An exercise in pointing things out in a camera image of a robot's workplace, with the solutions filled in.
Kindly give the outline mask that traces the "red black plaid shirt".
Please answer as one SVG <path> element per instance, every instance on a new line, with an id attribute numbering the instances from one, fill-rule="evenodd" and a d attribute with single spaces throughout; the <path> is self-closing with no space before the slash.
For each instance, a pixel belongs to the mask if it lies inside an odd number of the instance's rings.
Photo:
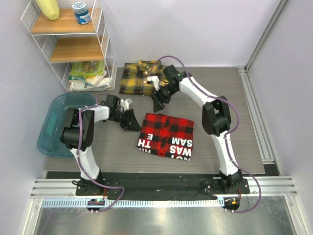
<path id="1" fill-rule="evenodd" d="M 189 161 L 192 157 L 193 136 L 193 121 L 147 113 L 136 149 L 160 157 Z"/>

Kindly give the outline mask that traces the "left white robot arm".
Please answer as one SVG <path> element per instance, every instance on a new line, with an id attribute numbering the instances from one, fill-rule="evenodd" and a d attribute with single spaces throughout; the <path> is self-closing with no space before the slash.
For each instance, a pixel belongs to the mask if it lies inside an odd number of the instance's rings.
<path id="1" fill-rule="evenodd" d="M 130 108 L 133 101 L 123 100 L 115 95 L 107 95 L 105 101 L 82 108 L 69 108 L 60 132 L 60 142 L 74 155 L 80 169 L 80 179 L 72 184 L 78 191 L 100 195 L 105 189 L 123 190 L 123 187 L 105 185 L 100 167 L 97 165 L 92 142 L 94 124 L 108 120 L 119 123 L 121 129 L 140 131 L 134 110 Z"/>

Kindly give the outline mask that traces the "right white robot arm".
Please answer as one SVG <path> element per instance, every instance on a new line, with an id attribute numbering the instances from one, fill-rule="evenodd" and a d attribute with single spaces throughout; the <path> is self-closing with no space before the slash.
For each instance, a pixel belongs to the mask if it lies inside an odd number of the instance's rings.
<path id="1" fill-rule="evenodd" d="M 233 193 L 243 182 L 243 174 L 231 145 L 231 115 L 227 99 L 210 93 L 188 72 L 179 72 L 173 65 L 166 67 L 163 73 L 167 79 L 164 85 L 156 75 L 147 78 L 148 83 L 154 86 L 151 93 L 154 112 L 163 110 L 164 104 L 168 104 L 171 96 L 178 91 L 188 95 L 202 108 L 201 124 L 212 138 L 220 162 L 221 188 L 226 193 Z"/>

